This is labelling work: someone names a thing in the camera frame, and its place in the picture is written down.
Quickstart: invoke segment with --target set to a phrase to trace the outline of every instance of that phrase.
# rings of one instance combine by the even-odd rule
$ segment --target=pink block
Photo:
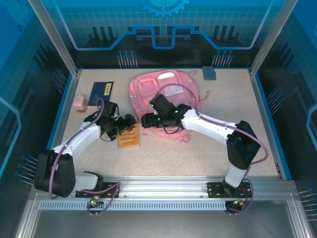
[[[76,111],[84,113],[88,108],[88,102],[84,96],[79,95],[74,98],[73,107]]]

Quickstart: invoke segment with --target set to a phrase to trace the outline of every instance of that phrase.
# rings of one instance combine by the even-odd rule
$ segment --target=metal bracket
[[[229,196],[223,188],[221,182],[208,182],[207,183],[208,198],[245,198],[252,197],[250,184],[248,182],[242,182],[239,187],[234,190],[234,196]]]
[[[115,182],[104,182],[104,189],[107,187],[111,187],[115,185]],[[113,194],[116,191],[116,187],[110,189],[108,192],[100,194],[100,198],[112,198]],[[117,194],[114,196],[114,198],[119,197],[120,190],[117,192]],[[81,192],[81,191],[76,191],[76,198],[92,198],[94,195],[91,193],[86,193],[86,192]]]

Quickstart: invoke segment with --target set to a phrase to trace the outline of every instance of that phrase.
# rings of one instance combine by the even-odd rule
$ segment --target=blue notebook
[[[94,82],[88,106],[97,106],[97,98],[103,98],[106,102],[110,101],[112,89],[113,82]]]

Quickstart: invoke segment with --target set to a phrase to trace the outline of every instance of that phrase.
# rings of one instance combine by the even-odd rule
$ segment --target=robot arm
[[[177,126],[182,129],[200,132],[227,146],[230,168],[223,181],[223,187],[228,194],[232,194],[230,190],[240,185],[260,145],[231,128],[241,129],[255,137],[250,125],[245,121],[235,124],[220,121],[203,114],[197,115],[195,109],[184,104],[180,104],[176,108],[162,94],[155,96],[150,101],[150,104],[157,114],[149,113],[143,115],[141,122],[144,128],[166,125]]]
[[[93,124],[97,117],[95,112],[85,118],[80,129],[72,136],[71,140],[66,140],[50,151],[45,151],[39,155],[38,165],[34,179],[34,187],[39,190],[49,191],[50,176],[52,166],[57,155],[61,153],[58,165],[53,178],[53,194],[67,197],[73,191],[103,190],[103,177],[93,172],[76,171],[74,164],[78,161],[80,154],[95,140],[106,133],[110,140],[116,139],[118,133],[124,132],[136,123],[134,117],[127,114],[124,118],[117,118],[118,105],[112,102],[105,102],[101,117]]]

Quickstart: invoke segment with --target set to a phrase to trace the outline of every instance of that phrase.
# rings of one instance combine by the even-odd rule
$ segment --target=speckled table surface
[[[116,102],[120,114],[135,115],[129,101],[129,85],[136,76],[159,71],[158,69],[85,69],[82,70],[76,95],[89,99],[94,82],[114,81],[111,101]],[[181,69],[189,73],[191,69]],[[247,121],[258,139],[268,146],[263,121],[256,102],[248,71],[246,69],[216,69],[216,81],[204,81],[203,71],[193,78],[200,94],[207,90],[210,96],[204,102],[201,112],[205,115],[229,122]],[[96,111],[89,107],[85,113],[70,111],[63,141],[69,138],[83,123],[83,119]],[[140,146],[118,148],[117,141],[104,142],[100,139],[92,143],[78,158],[75,166],[79,171],[86,170],[104,176],[224,176],[229,169],[226,147],[218,141],[197,132],[191,132],[188,143],[177,139],[159,137],[152,132],[141,136]],[[275,176],[277,171],[269,148],[269,158],[254,165],[249,175]],[[255,160],[261,159],[260,149]]]

